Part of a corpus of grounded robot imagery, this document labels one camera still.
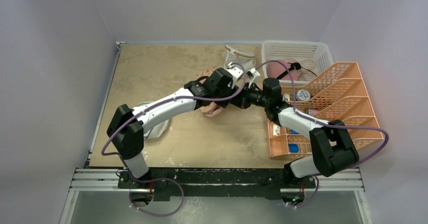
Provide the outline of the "floral mesh laundry bag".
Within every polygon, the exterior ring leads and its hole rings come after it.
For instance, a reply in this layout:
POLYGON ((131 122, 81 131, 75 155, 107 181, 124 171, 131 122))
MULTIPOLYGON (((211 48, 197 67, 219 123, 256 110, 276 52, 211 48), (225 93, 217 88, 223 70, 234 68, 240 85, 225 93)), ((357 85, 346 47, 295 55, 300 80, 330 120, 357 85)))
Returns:
MULTIPOLYGON (((196 80, 203 83, 206 77, 210 76, 215 69, 206 69, 196 74, 196 80)), ((210 103, 208 106, 202 106, 199 108, 201 113, 206 117, 215 117, 217 116, 223 108, 217 105, 215 102, 210 103)))

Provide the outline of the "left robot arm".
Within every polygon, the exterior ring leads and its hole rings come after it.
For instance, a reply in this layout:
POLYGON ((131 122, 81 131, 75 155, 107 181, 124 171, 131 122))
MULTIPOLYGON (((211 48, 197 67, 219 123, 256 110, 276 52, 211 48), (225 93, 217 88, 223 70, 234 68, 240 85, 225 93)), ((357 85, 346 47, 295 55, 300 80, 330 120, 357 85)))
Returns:
POLYGON ((106 133, 108 143, 113 143, 131 173, 131 182, 137 188, 145 188, 150 183, 149 167, 142 153, 146 132, 177 115, 212 102, 225 107, 243 89, 236 84, 245 78, 243 66, 232 64, 229 69, 214 70, 202 83, 190 81, 175 93, 150 104, 134 108, 126 104, 119 106, 106 133))

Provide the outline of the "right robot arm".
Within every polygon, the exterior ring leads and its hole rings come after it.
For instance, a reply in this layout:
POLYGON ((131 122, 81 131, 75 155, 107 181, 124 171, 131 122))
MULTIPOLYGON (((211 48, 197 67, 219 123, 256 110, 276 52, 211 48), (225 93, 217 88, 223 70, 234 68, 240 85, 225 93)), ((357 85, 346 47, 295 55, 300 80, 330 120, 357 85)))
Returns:
POLYGON ((262 107, 269 121, 294 130, 310 141, 311 156, 284 166, 283 180, 289 187, 296 187, 306 176, 329 177, 359 161, 359 154, 345 124, 341 120, 320 120, 295 109, 283 100, 277 79, 265 79, 262 89, 246 83, 230 103, 241 109, 252 105, 262 107))

